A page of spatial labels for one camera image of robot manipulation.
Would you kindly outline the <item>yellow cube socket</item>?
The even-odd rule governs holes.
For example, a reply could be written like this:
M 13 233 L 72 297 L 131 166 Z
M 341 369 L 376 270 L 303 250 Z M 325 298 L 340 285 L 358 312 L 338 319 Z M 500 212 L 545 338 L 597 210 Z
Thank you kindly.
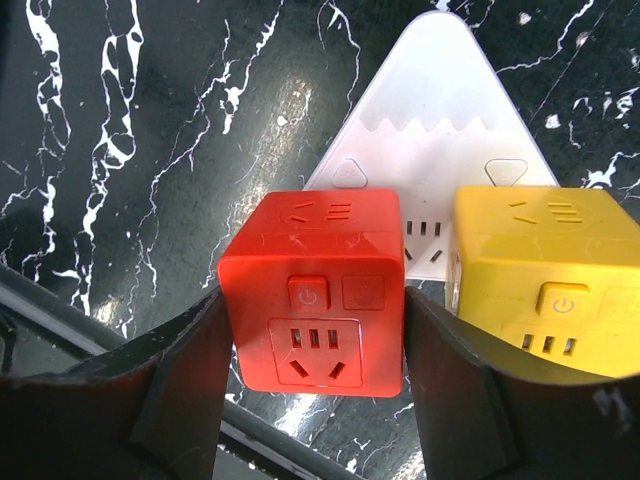
M 610 378 L 639 371 L 639 226 L 603 190 L 460 189 L 445 298 L 543 360 Z

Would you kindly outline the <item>white triangular power strip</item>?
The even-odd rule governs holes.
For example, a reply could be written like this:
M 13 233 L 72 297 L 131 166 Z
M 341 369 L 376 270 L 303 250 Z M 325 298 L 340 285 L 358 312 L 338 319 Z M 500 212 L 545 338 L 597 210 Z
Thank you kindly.
M 306 186 L 394 190 L 407 277 L 442 281 L 459 188 L 555 184 L 467 24 L 430 11 L 401 33 Z

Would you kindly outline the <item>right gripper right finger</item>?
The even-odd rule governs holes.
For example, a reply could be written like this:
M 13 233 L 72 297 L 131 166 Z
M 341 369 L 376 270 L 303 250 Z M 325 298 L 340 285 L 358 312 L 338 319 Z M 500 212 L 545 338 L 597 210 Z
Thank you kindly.
M 638 478 L 637 376 L 546 361 L 414 287 L 404 349 L 428 478 Z

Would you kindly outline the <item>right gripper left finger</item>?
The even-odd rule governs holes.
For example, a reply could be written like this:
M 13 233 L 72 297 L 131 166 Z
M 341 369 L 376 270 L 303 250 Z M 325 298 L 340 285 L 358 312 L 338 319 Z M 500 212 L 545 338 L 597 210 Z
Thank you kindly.
M 63 373 L 2 376 L 2 478 L 212 478 L 231 346 L 214 290 Z

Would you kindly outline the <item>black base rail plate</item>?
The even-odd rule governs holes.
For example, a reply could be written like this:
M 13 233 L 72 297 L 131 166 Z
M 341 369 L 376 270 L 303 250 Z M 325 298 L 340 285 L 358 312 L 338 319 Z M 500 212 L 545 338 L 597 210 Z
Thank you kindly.
M 344 479 L 225 399 L 231 331 L 213 290 L 125 340 L 1 271 L 5 479 Z

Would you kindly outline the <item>red cube socket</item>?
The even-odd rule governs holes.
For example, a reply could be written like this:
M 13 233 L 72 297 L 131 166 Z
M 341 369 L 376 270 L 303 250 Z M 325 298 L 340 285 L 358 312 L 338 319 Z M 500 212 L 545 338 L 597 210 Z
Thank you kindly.
M 402 225 L 390 189 L 264 197 L 217 268 L 248 388 L 379 398 L 401 392 Z

